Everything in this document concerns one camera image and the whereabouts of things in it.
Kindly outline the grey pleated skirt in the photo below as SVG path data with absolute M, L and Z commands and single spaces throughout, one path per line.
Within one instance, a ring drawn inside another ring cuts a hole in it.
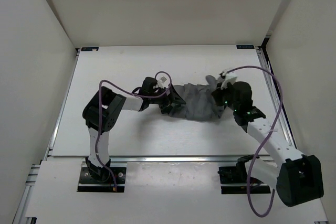
M 187 83 L 174 86 L 186 103 L 174 107 L 169 112 L 170 117 L 200 122 L 217 121 L 222 117 L 225 107 L 217 106 L 212 96 L 217 80 L 211 75 L 207 75 L 205 79 L 207 85 Z

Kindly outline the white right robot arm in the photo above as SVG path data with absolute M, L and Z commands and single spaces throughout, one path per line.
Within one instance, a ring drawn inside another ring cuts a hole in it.
M 289 145 L 286 139 L 271 129 L 266 115 L 253 105 L 252 89 L 247 82 L 218 84 L 212 96 L 216 105 L 233 111 L 235 122 L 258 143 L 276 163 L 269 165 L 259 157 L 243 156 L 236 164 L 236 177 L 247 182 L 255 178 L 274 189 L 288 207 L 323 197 L 321 163 L 314 155 L 305 155 Z

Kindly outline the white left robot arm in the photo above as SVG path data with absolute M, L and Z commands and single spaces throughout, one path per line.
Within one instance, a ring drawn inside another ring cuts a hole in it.
M 146 77 L 140 87 L 132 92 L 112 86 L 124 94 L 113 92 L 103 83 L 83 110 L 82 117 L 90 135 L 90 154 L 86 157 L 86 164 L 92 167 L 92 176 L 98 182 L 105 182 L 110 176 L 110 156 L 108 152 L 109 131 L 115 126 L 123 110 L 144 111 L 150 104 L 157 104 L 162 114 L 168 114 L 172 109 L 186 104 L 172 85 L 171 81 L 157 80 Z

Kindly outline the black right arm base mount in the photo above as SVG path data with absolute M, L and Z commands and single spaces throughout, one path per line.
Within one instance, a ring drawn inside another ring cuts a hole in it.
M 221 166 L 218 174 L 221 184 L 222 195 L 243 195 L 247 194 L 247 171 L 245 163 L 252 160 L 253 155 L 243 156 L 238 159 L 235 166 Z M 269 194 L 269 186 L 263 184 L 260 180 L 250 178 L 251 194 Z

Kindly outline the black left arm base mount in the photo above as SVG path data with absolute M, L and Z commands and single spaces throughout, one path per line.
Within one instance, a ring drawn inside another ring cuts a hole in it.
M 115 180 L 111 173 L 105 168 L 94 171 L 86 163 L 82 163 L 77 192 L 89 193 L 123 193 L 127 176 L 126 166 L 110 166 Z

